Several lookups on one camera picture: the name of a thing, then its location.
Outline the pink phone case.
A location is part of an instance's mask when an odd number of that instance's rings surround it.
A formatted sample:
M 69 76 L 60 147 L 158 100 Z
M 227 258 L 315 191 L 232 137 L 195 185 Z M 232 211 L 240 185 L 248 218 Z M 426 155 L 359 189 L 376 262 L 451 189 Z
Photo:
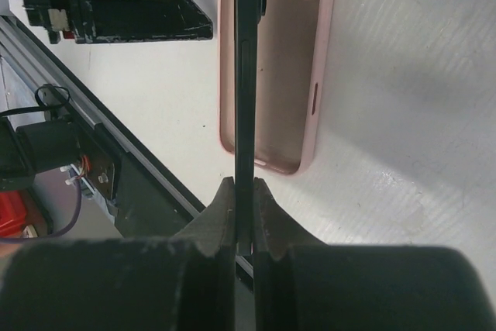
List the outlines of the pink phone case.
M 311 164 L 334 0 L 267 0 L 258 26 L 255 163 L 293 175 Z

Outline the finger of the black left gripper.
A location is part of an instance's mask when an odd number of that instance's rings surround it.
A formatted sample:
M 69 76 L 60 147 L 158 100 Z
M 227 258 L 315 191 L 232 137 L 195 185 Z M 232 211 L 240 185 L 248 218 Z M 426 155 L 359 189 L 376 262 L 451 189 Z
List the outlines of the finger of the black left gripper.
M 210 40 L 211 19 L 193 0 L 22 0 L 51 43 Z

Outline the black phone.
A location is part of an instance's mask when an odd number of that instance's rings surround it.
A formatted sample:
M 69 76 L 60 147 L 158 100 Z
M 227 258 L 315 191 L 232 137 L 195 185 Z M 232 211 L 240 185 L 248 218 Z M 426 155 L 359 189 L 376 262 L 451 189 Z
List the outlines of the black phone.
M 236 249 L 253 245 L 258 24 L 267 0 L 234 0 Z

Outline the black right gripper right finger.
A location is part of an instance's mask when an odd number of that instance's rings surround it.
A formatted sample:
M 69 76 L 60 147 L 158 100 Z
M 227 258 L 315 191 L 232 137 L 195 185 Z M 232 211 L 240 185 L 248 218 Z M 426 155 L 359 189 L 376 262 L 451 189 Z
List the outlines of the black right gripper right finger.
M 448 247 L 328 245 L 254 182 L 258 330 L 493 330 L 474 267 Z

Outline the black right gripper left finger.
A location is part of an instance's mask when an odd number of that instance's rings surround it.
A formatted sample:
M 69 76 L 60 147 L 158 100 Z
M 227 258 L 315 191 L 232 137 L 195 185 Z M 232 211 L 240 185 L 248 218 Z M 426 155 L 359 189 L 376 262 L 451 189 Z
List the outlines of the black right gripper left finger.
M 3 330 L 233 330 L 235 196 L 171 237 L 37 240 L 1 286 Z

